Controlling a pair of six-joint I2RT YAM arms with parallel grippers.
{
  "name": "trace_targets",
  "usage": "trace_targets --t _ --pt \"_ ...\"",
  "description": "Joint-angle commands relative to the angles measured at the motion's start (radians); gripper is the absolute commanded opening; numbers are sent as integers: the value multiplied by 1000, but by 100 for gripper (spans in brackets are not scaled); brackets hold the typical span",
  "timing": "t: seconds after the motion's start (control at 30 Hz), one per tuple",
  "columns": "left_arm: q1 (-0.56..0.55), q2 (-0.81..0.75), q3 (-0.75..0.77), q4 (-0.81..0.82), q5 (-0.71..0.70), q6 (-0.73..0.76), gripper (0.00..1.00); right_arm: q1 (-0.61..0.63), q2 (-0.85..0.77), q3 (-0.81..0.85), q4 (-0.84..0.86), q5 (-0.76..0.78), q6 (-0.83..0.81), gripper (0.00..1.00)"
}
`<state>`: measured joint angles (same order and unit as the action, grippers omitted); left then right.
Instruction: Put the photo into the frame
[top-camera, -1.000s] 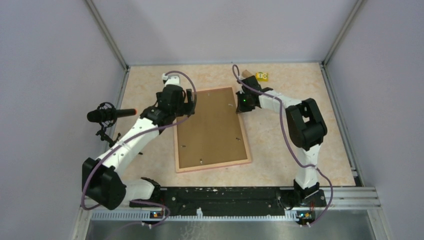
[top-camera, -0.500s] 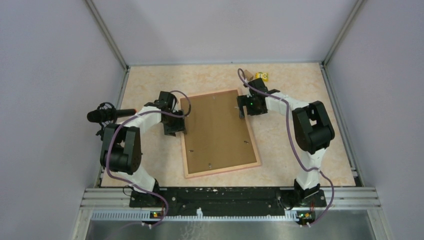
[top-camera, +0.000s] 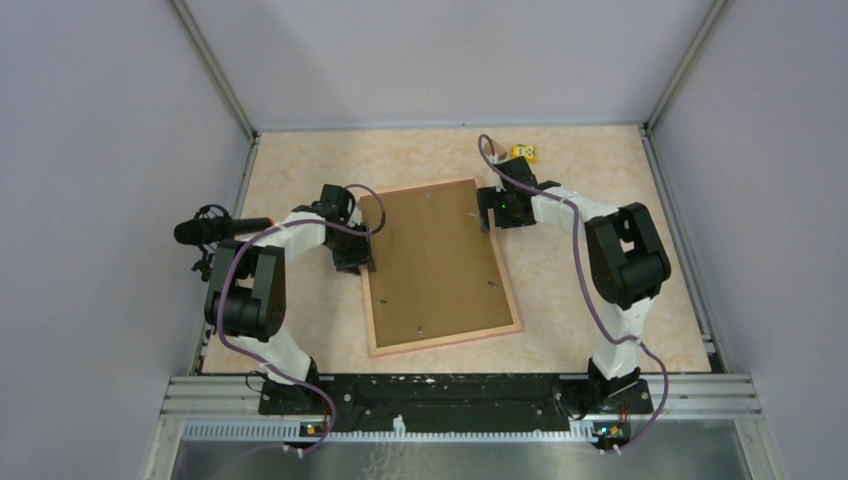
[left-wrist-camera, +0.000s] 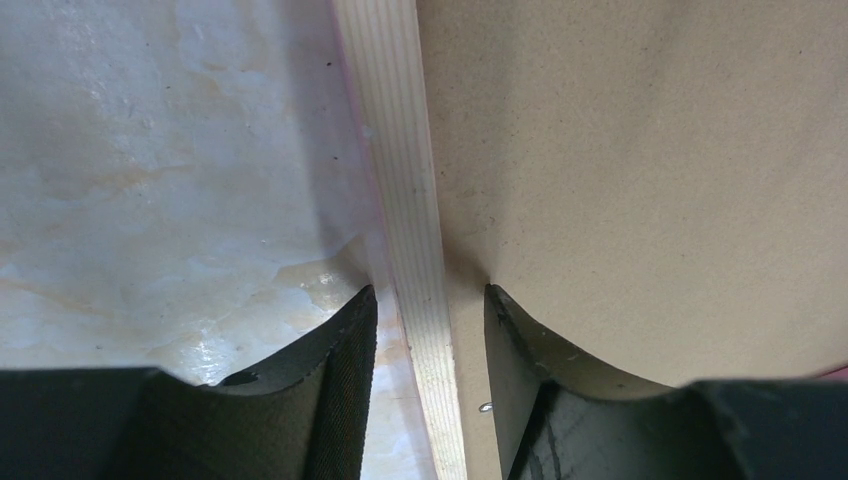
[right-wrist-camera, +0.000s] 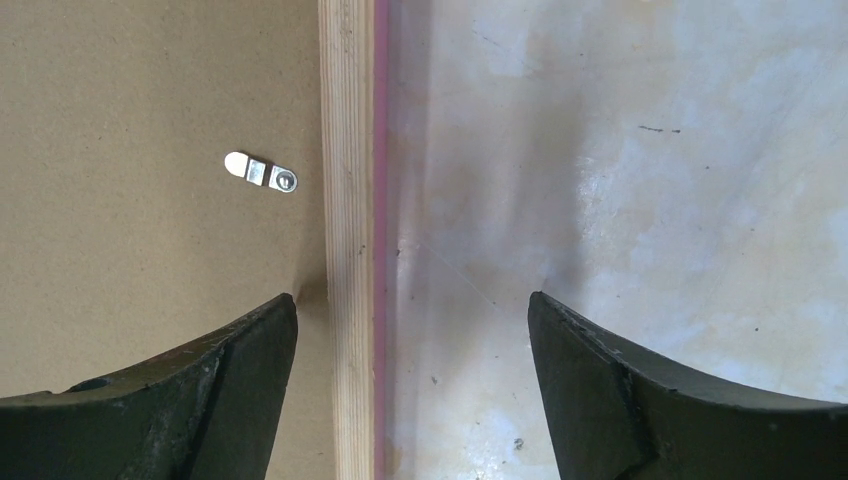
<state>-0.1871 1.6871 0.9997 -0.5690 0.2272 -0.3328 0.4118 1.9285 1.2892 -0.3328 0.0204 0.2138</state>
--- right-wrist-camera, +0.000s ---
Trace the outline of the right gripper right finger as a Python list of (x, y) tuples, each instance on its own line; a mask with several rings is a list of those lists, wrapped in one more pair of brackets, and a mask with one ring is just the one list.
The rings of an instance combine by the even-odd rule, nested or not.
[(618, 336), (551, 296), (527, 320), (563, 479), (843, 479), (847, 408), (735, 383)]

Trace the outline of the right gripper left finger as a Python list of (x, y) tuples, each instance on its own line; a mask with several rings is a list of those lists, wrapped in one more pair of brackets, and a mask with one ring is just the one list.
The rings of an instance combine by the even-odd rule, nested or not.
[(5, 479), (262, 479), (298, 337), (281, 294), (131, 367), (1, 401)]

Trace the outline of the brown cardboard backing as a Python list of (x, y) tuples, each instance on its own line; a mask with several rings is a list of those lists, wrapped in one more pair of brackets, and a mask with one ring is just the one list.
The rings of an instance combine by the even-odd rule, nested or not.
[[(313, 1), (1, 5), (1, 392), (60, 392), (282, 292), (268, 475), (334, 475)], [(243, 152), (291, 193), (231, 175)]]

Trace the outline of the wooden picture frame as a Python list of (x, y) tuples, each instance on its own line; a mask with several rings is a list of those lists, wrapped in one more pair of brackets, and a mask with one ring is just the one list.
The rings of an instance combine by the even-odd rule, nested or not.
[(318, 4), (336, 476), (381, 479), (385, 443), (388, 4)]

